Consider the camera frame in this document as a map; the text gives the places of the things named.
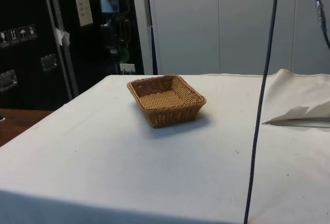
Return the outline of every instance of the rectangular basket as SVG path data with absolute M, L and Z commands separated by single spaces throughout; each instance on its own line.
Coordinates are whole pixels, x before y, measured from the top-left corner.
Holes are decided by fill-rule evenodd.
M 127 87 L 153 128 L 194 120 L 206 103 L 202 95 L 176 75 L 135 80 Z

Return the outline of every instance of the metal latch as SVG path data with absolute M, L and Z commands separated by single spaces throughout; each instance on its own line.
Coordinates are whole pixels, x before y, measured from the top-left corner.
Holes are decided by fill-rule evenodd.
M 18 84 L 15 71 L 10 70 L 0 75 L 0 92 L 13 88 Z
M 43 71 L 47 72 L 57 67 L 57 59 L 55 54 L 50 54 L 48 56 L 41 58 L 41 64 Z

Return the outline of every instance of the table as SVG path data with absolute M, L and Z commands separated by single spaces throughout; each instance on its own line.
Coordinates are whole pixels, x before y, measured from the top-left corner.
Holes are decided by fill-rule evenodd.
M 153 129 L 126 88 L 143 77 L 109 76 L 0 148 L 0 223 L 243 222 L 261 78 L 183 76 L 207 104 Z M 306 79 L 330 84 L 269 77 L 262 120 Z M 329 141 L 328 129 L 260 126 L 251 223 L 330 223 Z
M 0 147 L 50 115 L 52 111 L 0 109 Z

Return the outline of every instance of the wooden floor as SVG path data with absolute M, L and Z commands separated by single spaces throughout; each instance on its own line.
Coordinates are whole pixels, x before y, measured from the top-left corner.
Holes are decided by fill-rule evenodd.
M 5 118 L 0 121 L 0 147 L 51 113 L 52 111 L 0 109 L 0 114 Z

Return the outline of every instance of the cable connector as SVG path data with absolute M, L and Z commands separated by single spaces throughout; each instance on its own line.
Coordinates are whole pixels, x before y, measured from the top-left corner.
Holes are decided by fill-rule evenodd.
M 327 32 L 326 20 L 325 20 L 325 14 L 324 14 L 324 10 L 323 10 L 323 4 L 322 4 L 321 0 L 316 0 L 316 9 L 317 9 L 318 20 L 319 20 L 319 23 L 321 24 L 321 29 L 322 29 L 323 33 L 326 33 Z

